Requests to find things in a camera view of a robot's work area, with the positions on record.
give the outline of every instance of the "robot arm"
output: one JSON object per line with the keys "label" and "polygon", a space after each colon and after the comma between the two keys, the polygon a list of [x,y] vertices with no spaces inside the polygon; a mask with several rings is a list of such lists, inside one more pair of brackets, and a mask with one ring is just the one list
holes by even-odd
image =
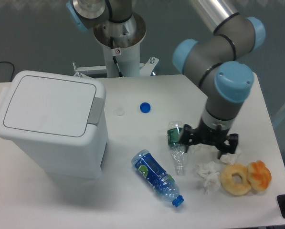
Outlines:
{"label": "robot arm", "polygon": [[73,17],[77,16],[86,30],[107,20],[122,23],[132,16],[131,0],[71,0],[67,8]]}
{"label": "robot arm", "polygon": [[173,53],[176,68],[208,96],[199,126],[185,125],[179,142],[234,153],[238,135],[227,134],[254,79],[250,68],[235,60],[263,43],[265,29],[258,19],[243,18],[227,0],[191,2],[214,37],[205,44],[185,40]]}
{"label": "robot arm", "polygon": [[139,76],[146,25],[132,11],[132,0],[71,0],[66,6],[80,30],[93,28],[108,77]]}

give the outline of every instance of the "water bottle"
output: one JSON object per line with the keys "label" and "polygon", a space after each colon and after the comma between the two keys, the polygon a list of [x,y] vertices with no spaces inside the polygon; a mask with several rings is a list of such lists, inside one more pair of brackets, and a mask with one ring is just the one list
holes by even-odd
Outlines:
{"label": "water bottle", "polygon": [[132,159],[132,165],[164,200],[172,202],[175,207],[182,204],[184,199],[179,194],[179,187],[174,179],[157,163],[148,150],[144,149],[137,153]]}
{"label": "water bottle", "polygon": [[168,145],[170,147],[170,154],[175,167],[177,175],[183,176],[185,174],[185,165],[187,161],[186,147],[179,144],[179,134],[184,124],[181,121],[172,121],[168,125]]}

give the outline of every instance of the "gray wall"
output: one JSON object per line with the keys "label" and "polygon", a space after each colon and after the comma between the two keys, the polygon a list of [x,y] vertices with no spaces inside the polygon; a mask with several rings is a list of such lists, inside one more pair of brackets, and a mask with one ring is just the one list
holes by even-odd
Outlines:
{"label": "gray wall", "polygon": [[[64,0],[0,0],[0,61],[22,70],[73,74],[77,67],[104,65],[101,47],[92,31],[79,32]],[[257,73],[272,117],[285,102],[285,0],[234,0],[245,17],[265,25],[263,46],[239,61]],[[134,0],[134,11],[147,25],[141,44],[141,62],[160,59],[157,74],[178,74],[171,59],[176,46],[187,38],[205,42],[212,34],[186,0]],[[0,65],[0,82],[7,82],[11,66]],[[275,130],[285,162],[285,120]]]}

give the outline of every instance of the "blue bottle label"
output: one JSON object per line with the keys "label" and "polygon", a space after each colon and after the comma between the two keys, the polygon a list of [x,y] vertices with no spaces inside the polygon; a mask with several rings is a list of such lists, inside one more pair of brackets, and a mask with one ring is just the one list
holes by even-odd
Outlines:
{"label": "blue bottle label", "polygon": [[174,179],[164,170],[150,153],[143,156],[135,168],[147,179],[159,194],[168,188]]}

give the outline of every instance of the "metal bracket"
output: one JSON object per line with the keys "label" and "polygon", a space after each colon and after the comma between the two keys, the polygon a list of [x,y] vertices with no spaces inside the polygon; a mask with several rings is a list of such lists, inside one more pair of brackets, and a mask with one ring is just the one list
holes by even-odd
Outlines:
{"label": "metal bracket", "polygon": [[[140,76],[151,76],[156,75],[154,69],[156,65],[159,63],[159,59],[156,57],[151,57],[147,63],[140,63]],[[94,74],[105,74],[106,66],[94,66],[94,67],[81,67],[77,68],[75,63],[72,63],[74,67],[74,76],[76,77],[84,77],[85,75],[94,75]]]}

